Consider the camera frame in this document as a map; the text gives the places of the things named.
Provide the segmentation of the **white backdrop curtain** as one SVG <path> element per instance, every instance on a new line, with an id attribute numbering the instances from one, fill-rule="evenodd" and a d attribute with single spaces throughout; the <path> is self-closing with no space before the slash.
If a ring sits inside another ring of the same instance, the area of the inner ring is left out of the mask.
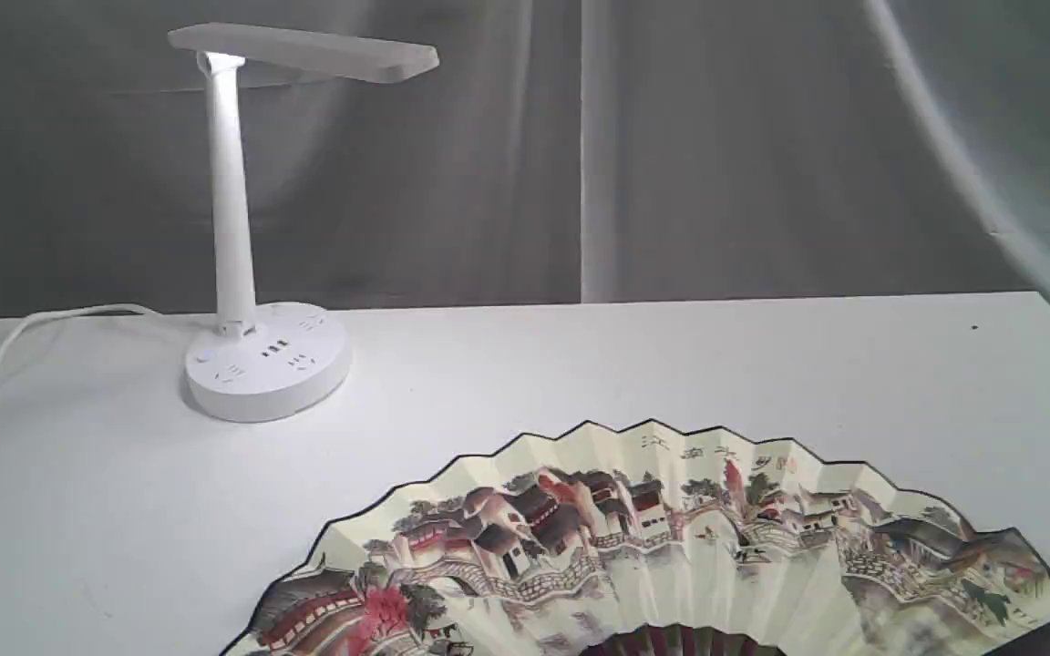
<path id="1" fill-rule="evenodd" d="M 246 64 L 266 302 L 1050 302 L 1050 1 L 0 1 L 0 317 L 213 310 L 209 22 L 440 54 Z"/>

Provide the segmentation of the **painted paper folding fan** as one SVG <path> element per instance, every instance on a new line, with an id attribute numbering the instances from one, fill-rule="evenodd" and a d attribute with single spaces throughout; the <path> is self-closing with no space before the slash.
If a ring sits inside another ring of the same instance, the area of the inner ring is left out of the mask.
<path id="1" fill-rule="evenodd" d="M 586 421 L 329 520 L 224 653 L 1050 655 L 1050 566 L 867 462 Z"/>

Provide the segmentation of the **white desk lamp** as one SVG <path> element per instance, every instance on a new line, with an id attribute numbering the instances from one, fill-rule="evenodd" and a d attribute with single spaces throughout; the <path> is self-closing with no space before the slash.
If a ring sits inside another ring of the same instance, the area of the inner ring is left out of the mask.
<path id="1" fill-rule="evenodd" d="M 253 61 L 387 86 L 437 69 L 440 56 L 424 43 L 242 24 L 183 26 L 168 40 L 196 56 L 207 99 L 216 315 L 186 354 L 189 394 L 205 415 L 230 423 L 300 414 L 342 385 L 353 345 L 322 306 L 258 303 L 239 71 Z"/>

